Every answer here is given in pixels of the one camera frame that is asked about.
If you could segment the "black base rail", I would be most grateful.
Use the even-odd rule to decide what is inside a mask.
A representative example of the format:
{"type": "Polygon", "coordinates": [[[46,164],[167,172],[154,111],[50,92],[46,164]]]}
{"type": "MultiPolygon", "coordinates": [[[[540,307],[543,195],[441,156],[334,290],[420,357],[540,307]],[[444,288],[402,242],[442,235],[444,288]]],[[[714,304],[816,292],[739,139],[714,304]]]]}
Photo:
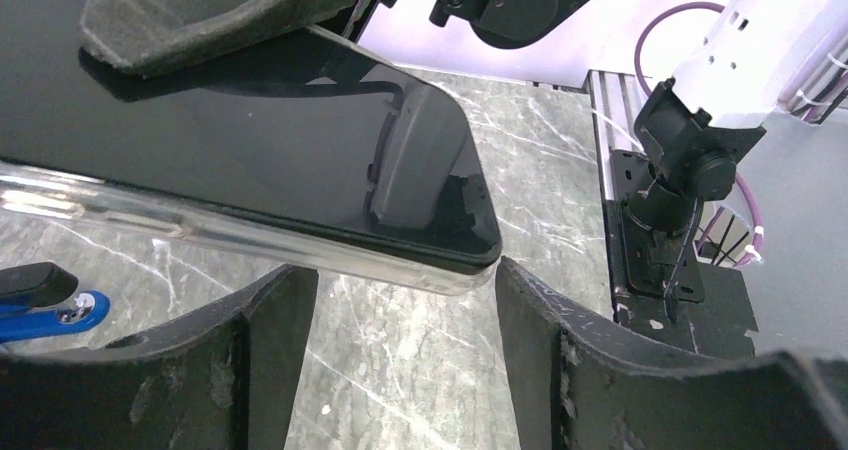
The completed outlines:
{"type": "Polygon", "coordinates": [[[612,151],[604,175],[614,321],[700,355],[754,355],[757,323],[744,278],[699,260],[693,199],[667,189],[634,151],[612,151]]]}

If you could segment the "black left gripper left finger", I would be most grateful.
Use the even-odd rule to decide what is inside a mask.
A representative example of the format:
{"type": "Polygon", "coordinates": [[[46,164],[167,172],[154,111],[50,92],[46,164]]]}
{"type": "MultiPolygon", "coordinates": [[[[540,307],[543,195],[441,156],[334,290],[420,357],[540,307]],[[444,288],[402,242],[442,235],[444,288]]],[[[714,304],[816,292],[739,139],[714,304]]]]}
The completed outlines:
{"type": "Polygon", "coordinates": [[[281,266],[98,349],[1,359],[5,449],[281,449],[319,276],[281,266]]]}

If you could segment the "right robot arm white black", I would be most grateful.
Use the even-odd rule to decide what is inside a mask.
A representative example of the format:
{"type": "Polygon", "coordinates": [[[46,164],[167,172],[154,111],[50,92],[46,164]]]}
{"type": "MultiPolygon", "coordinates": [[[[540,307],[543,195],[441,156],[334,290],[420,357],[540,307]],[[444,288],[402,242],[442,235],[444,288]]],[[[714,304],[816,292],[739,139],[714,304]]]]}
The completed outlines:
{"type": "MultiPolygon", "coordinates": [[[[84,51],[117,71],[154,77],[230,54],[375,0],[87,0],[84,51]]],[[[438,0],[487,44],[521,48],[589,0],[438,0]]],[[[752,129],[774,109],[811,124],[847,97],[847,0],[730,0],[701,48],[649,94],[638,118],[652,133],[662,100],[714,127],[752,129]]]]}

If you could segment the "clear transparent phone case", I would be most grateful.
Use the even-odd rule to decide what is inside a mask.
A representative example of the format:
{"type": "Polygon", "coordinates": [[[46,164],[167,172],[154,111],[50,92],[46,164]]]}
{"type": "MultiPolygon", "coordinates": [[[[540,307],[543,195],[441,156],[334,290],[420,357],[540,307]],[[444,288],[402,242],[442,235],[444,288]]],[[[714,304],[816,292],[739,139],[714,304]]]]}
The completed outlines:
{"type": "Polygon", "coordinates": [[[471,274],[226,216],[186,199],[131,190],[39,167],[1,164],[1,207],[34,218],[76,220],[216,250],[455,296],[486,285],[496,266],[471,274]]]}

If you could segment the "blue and black gadget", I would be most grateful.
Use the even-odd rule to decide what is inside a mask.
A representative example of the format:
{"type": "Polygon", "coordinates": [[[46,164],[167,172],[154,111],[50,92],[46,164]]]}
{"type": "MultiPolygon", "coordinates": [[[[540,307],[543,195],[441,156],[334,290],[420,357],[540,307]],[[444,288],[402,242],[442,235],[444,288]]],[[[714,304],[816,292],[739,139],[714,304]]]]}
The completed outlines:
{"type": "Polygon", "coordinates": [[[78,289],[79,279],[54,262],[1,271],[1,343],[86,332],[107,317],[110,299],[78,289]]]}

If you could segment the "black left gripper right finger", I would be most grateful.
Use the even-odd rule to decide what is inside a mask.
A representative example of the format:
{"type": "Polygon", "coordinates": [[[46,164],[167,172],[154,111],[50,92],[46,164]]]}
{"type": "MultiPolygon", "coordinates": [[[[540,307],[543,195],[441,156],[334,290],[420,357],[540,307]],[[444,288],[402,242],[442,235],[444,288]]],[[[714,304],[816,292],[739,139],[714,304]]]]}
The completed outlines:
{"type": "Polygon", "coordinates": [[[512,259],[495,280],[524,449],[843,449],[847,362],[811,351],[724,360],[595,313],[512,259]]]}

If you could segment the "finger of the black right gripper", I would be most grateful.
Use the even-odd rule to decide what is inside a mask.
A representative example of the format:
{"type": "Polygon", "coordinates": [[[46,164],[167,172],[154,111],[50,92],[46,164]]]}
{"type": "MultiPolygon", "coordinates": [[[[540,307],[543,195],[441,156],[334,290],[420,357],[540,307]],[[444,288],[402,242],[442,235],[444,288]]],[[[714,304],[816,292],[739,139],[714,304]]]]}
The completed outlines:
{"type": "Polygon", "coordinates": [[[349,36],[377,1],[86,0],[79,31],[96,60],[154,77],[318,24],[349,36]]]}

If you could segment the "aluminium frame rail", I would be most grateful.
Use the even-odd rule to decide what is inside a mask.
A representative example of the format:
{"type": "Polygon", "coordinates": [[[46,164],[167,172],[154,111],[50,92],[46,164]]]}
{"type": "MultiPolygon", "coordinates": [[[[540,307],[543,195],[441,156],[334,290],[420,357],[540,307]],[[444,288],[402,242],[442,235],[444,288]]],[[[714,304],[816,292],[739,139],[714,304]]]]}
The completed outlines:
{"type": "Polygon", "coordinates": [[[610,156],[613,150],[641,149],[633,124],[647,96],[634,75],[616,72],[590,70],[584,87],[590,97],[601,201],[612,201],[610,156]]]}

